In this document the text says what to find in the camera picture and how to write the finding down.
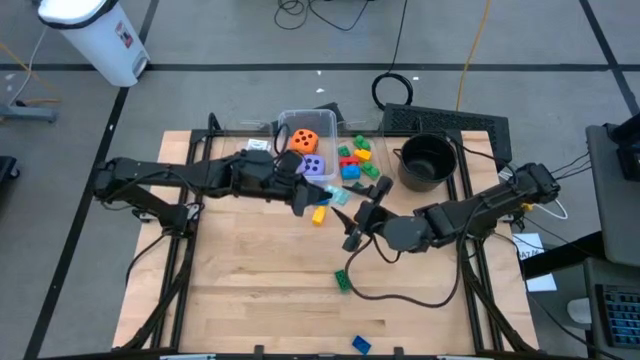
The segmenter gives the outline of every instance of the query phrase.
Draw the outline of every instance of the green lego brick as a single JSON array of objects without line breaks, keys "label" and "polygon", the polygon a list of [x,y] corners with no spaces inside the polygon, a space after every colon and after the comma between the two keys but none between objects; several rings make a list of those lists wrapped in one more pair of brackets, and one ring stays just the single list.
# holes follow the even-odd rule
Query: green lego brick
[{"label": "green lego brick", "polygon": [[353,145],[355,145],[358,149],[371,150],[371,145],[369,142],[365,140],[364,136],[358,135],[353,140]]},{"label": "green lego brick", "polygon": [[336,280],[338,281],[338,286],[340,286],[341,292],[346,293],[351,290],[351,282],[349,282],[344,270],[336,271]]},{"label": "green lego brick", "polygon": [[380,176],[380,170],[377,167],[373,166],[371,163],[362,164],[362,172],[367,174],[372,180],[375,180]]},{"label": "green lego brick", "polygon": [[351,156],[351,152],[349,152],[349,148],[346,146],[340,146],[338,148],[338,155],[340,156]]}]

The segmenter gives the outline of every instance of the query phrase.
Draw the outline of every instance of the paper sheet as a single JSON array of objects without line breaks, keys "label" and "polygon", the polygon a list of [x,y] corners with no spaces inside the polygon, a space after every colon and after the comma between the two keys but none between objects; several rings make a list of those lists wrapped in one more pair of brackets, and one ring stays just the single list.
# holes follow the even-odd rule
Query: paper sheet
[{"label": "paper sheet", "polygon": [[[540,249],[542,248],[542,241],[538,234],[513,234],[513,241],[515,241],[516,246],[518,246],[520,260],[524,260],[530,256],[544,252],[543,249]],[[530,292],[558,290],[552,274],[542,275],[537,278],[527,280],[527,287]]]}]

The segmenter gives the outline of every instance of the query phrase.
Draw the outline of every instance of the purple dice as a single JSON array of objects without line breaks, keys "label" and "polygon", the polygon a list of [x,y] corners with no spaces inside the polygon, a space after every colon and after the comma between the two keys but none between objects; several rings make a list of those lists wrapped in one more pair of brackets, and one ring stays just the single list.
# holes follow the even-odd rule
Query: purple dice
[{"label": "purple dice", "polygon": [[324,158],[320,155],[305,155],[296,172],[304,175],[324,175]]}]

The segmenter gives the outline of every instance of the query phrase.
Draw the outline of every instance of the white cable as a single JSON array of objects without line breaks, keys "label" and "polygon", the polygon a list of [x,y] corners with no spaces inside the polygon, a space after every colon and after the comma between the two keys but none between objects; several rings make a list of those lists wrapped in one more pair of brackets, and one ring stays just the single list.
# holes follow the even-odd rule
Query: white cable
[{"label": "white cable", "polygon": [[[503,171],[499,172],[498,176],[500,176],[504,180],[509,180],[509,178],[511,177],[511,174],[509,174],[507,172],[503,172]],[[558,204],[558,207],[562,211],[562,215],[558,215],[558,214],[554,213],[553,211],[547,209],[546,207],[544,207],[544,206],[542,206],[540,204],[533,204],[533,206],[539,208],[540,210],[546,212],[547,214],[553,216],[556,219],[567,220],[569,218],[569,213],[567,213],[567,210],[565,210],[564,206],[562,206],[562,203],[560,202],[560,200],[556,199],[555,202],[556,202],[556,204]]]},{"label": "white cable", "polygon": [[40,44],[42,44],[42,39],[44,39],[44,35],[47,33],[47,29],[48,29],[47,26],[45,26],[42,29],[42,34],[40,34],[40,39],[38,39],[38,42],[36,43],[36,47],[33,48],[33,53],[31,53],[31,58],[29,58],[29,71],[27,72],[27,77],[24,79],[24,82],[22,83],[22,86],[20,86],[18,91],[16,91],[16,93],[11,98],[11,100],[9,100],[9,104],[8,104],[9,106],[11,106],[11,105],[13,105],[13,103],[15,103],[16,99],[18,99],[18,96],[20,96],[20,94],[22,93],[24,88],[29,83],[29,80],[31,80],[31,68],[33,67],[33,60],[36,58],[36,54],[38,53],[38,49],[40,48]]}]

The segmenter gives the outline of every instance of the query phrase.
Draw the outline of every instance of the floor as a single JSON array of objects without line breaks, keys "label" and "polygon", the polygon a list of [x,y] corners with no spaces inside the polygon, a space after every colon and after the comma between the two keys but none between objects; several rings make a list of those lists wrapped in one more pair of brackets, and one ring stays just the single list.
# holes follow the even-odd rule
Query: floor
[{"label": "floor", "polygon": [[[369,89],[385,67],[376,64],[392,58],[402,2],[370,3],[348,33],[313,16],[296,31],[281,30],[273,23],[276,3],[122,0],[154,64],[129,90],[110,86],[58,32],[48,31],[34,69],[57,93],[32,80],[22,98],[59,97],[58,122],[0,125],[0,153],[17,157],[22,170],[0,208],[0,359],[24,356],[58,260],[76,241],[64,287],[51,289],[61,293],[48,331],[41,333],[40,356],[110,348],[139,224],[127,212],[104,211],[83,197],[96,154],[155,160],[164,131],[202,128],[211,111],[232,126],[336,101],[350,121],[380,121]],[[314,8],[350,24],[360,6],[335,0]],[[483,6],[472,0],[409,1],[397,63],[407,64],[398,72],[414,79],[414,105],[455,108],[460,64]],[[589,9],[595,17],[587,16]],[[586,151],[585,126],[619,123],[637,111],[633,92],[640,91],[640,66],[628,65],[640,64],[639,11],[634,0],[494,0],[474,59],[486,66],[468,74],[461,110],[508,117],[517,164],[555,168],[570,162]],[[24,60],[42,31],[35,14],[27,0],[4,1],[0,12],[0,42]],[[285,25],[299,21],[281,16]],[[2,101],[23,76],[0,52]],[[379,91],[386,102],[404,101],[404,89],[395,83],[383,82]],[[531,218],[566,239],[598,230],[590,174],[562,186],[570,219],[537,211]],[[581,270],[555,275],[560,291],[536,297],[575,326],[564,307],[584,295]],[[544,350],[586,354],[535,306],[532,311]]]}]

